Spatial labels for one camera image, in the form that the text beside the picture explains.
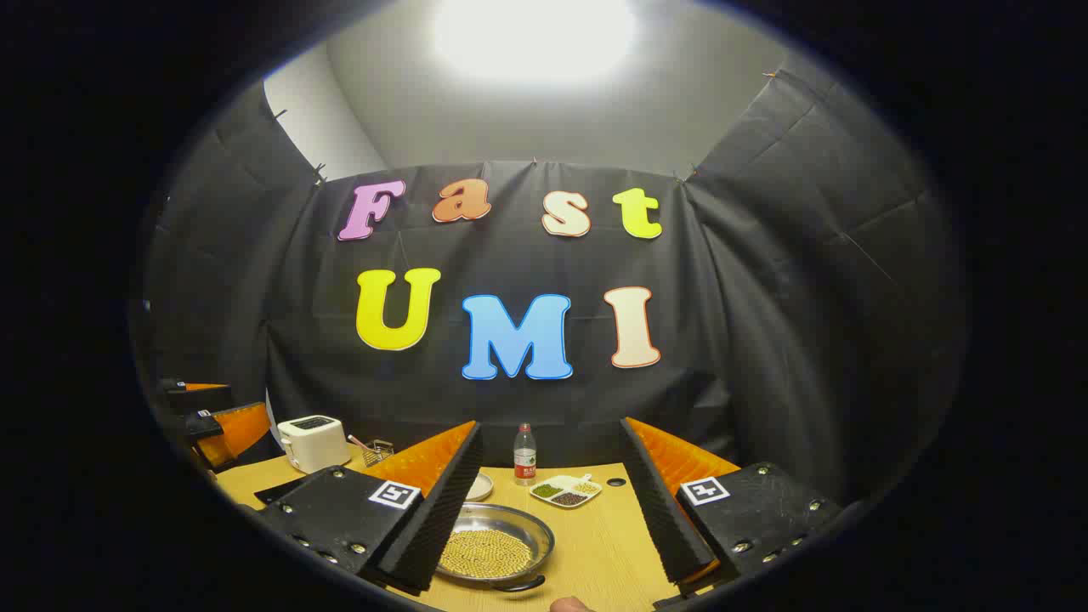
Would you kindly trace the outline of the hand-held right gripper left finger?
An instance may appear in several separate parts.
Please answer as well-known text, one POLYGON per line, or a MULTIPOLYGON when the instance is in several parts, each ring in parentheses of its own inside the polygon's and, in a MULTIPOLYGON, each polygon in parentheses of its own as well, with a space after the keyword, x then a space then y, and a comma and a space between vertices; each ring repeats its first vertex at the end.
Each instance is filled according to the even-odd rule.
POLYGON ((479 424, 462 423, 366 470, 333 466, 279 485, 255 519, 332 570, 420 595, 484 449, 479 424))

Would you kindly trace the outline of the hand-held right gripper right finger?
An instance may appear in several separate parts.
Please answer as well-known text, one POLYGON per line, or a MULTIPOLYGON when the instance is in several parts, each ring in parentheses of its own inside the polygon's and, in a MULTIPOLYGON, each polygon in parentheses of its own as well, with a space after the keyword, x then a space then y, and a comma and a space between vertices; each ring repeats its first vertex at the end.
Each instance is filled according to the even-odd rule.
POLYGON ((683 596, 784 562, 842 512, 772 462, 740 467, 630 417, 619 429, 650 540, 683 596))

